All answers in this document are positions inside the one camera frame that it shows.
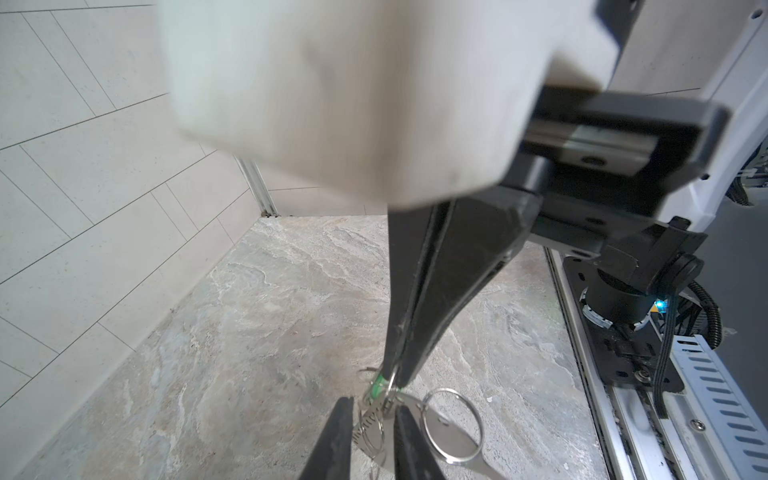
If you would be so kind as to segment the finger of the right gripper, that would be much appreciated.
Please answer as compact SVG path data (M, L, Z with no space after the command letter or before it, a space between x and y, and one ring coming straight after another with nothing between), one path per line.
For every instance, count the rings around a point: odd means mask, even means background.
M503 186L450 201L443 242L395 369L398 387L414 380L455 317L522 249L542 205L537 194Z
M408 211L388 211L390 307L381 365L383 375L393 374L403 357L414 312L452 211L451 201Z

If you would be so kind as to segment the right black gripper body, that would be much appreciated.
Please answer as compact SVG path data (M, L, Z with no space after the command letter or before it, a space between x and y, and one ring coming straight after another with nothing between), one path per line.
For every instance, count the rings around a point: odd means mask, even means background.
M544 88L519 147L554 164L530 240L594 258L658 223L662 204L705 173L728 123L713 101Z

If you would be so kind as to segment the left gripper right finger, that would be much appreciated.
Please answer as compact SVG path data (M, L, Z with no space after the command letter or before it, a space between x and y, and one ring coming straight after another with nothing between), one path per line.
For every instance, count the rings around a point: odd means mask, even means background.
M445 480L410 409L395 410L394 471L397 480Z

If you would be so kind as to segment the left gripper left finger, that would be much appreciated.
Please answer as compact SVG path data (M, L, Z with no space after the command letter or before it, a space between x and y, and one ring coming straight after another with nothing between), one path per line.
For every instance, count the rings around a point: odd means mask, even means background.
M299 475L300 480L349 480L354 400L340 397Z

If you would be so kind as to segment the metal key holder plate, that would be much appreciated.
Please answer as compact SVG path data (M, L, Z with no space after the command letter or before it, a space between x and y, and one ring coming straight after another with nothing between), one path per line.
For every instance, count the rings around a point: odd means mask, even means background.
M466 407L477 426L476 437L433 406L441 394ZM451 388L435 389L421 399L398 390L380 393L361 408L352 440L374 463L403 478L438 478L439 461L488 479L504 477L483 455L485 429L479 411Z

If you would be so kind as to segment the green plastic key tag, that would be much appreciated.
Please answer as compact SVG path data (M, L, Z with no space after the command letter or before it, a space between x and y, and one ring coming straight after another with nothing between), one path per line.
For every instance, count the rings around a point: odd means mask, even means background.
M388 380L381 374L378 374L369 389L370 399L372 401L376 400L386 390L387 385Z

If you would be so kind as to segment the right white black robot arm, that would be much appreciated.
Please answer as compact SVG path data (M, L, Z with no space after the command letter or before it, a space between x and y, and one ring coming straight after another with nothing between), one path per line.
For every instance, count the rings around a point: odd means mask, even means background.
M706 228L767 133L765 2L741 29L694 94L545 88L497 184L390 211L381 376L408 385L456 316L530 240L586 268L573 287L602 377L648 365L664 390L677 390L671 338L652 336L645 318L700 273Z

